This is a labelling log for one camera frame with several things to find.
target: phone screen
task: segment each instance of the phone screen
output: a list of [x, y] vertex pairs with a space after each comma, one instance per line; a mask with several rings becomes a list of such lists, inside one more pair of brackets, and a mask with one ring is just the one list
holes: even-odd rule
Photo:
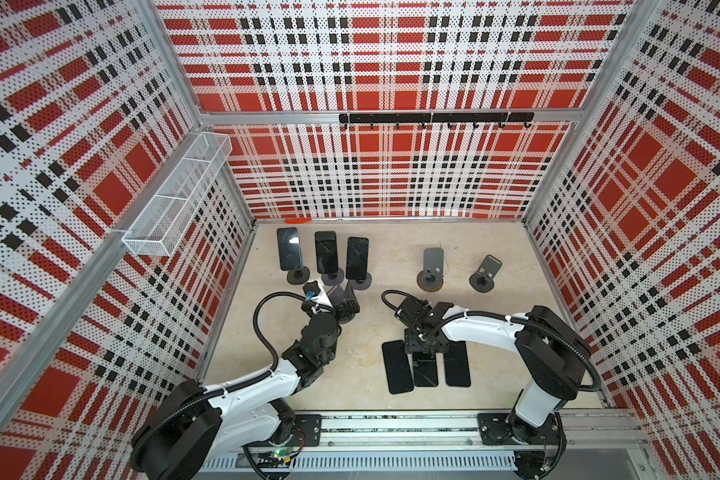
[[298, 244], [298, 230], [294, 226], [277, 229], [277, 252], [280, 255], [280, 270], [302, 267], [302, 248]]
[[315, 232], [315, 253], [317, 254], [317, 272], [320, 274], [338, 272], [336, 232]]
[[350, 236], [347, 240], [347, 278], [365, 280], [368, 272], [368, 239]]

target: beige tabletop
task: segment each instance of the beige tabletop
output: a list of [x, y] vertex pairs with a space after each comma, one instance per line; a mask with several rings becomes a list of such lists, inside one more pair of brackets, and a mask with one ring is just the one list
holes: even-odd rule
[[[248, 261], [242, 272], [230, 312], [213, 352], [205, 384], [225, 382], [269, 365], [271, 357], [256, 338], [252, 314], [261, 298], [272, 292], [303, 294], [301, 286], [286, 282], [280, 271], [276, 229], [289, 225], [257, 227]], [[449, 387], [444, 381], [442, 355], [438, 354], [439, 386], [416, 387], [412, 392], [390, 395], [382, 359], [382, 343], [402, 340], [403, 324], [381, 301], [387, 289], [403, 290], [430, 303], [452, 302], [470, 310], [499, 313], [528, 312], [544, 305], [559, 309], [547, 285], [524, 228], [518, 223], [363, 223], [297, 225], [304, 264], [318, 278], [315, 232], [334, 230], [338, 239], [339, 265], [346, 264], [349, 236], [370, 240], [368, 272], [373, 281], [357, 291], [361, 312], [342, 326], [336, 359], [309, 388], [287, 399], [295, 410], [379, 410], [511, 408], [530, 378], [517, 354], [491, 346], [467, 343], [472, 386]], [[444, 285], [426, 293], [416, 284], [422, 270], [425, 248], [444, 250]], [[469, 285], [470, 275], [486, 255], [497, 257], [503, 266], [495, 288], [478, 293]], [[400, 296], [390, 295], [398, 304]], [[297, 300], [275, 298], [261, 310], [259, 325], [264, 336], [282, 353], [300, 338], [308, 317]], [[579, 394], [566, 408], [600, 408], [595, 393]]]

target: plaid pattern panel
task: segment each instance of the plaid pattern panel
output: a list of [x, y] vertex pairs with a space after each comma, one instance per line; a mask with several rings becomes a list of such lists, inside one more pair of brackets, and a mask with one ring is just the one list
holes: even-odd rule
[[522, 217], [567, 124], [269, 125], [230, 134], [256, 218]]
[[720, 2], [663, 1], [532, 231], [670, 478], [720, 478]]
[[187, 122], [133, 6], [0, 2], [0, 371]]
[[196, 376], [245, 234], [216, 180], [178, 254], [125, 255], [0, 434], [0, 480], [138, 477], [128, 442]]
[[208, 111], [578, 107], [633, 3], [156, 0]]

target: round stand base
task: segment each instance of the round stand base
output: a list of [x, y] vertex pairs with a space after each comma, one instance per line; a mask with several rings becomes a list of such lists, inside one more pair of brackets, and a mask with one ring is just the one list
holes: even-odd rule
[[367, 290], [371, 286], [371, 274], [365, 274], [365, 280], [350, 280], [348, 283], [355, 290]]
[[341, 285], [344, 281], [344, 270], [338, 269], [335, 274], [322, 274], [322, 282], [328, 286]]
[[416, 275], [416, 283], [424, 292], [437, 292], [443, 287], [443, 277], [440, 277], [440, 281], [429, 281], [429, 279], [433, 277], [434, 276], [424, 276], [424, 271], [422, 270]]
[[309, 268], [303, 266], [296, 270], [288, 270], [286, 280], [291, 285], [303, 285], [309, 281]]
[[494, 282], [490, 278], [478, 274], [469, 277], [469, 284], [480, 293], [488, 293], [494, 288]]

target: wire basket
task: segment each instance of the wire basket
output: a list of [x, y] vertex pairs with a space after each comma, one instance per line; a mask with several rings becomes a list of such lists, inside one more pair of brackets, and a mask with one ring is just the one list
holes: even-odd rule
[[135, 255], [172, 256], [231, 152], [229, 136], [198, 135], [124, 236], [128, 250]]

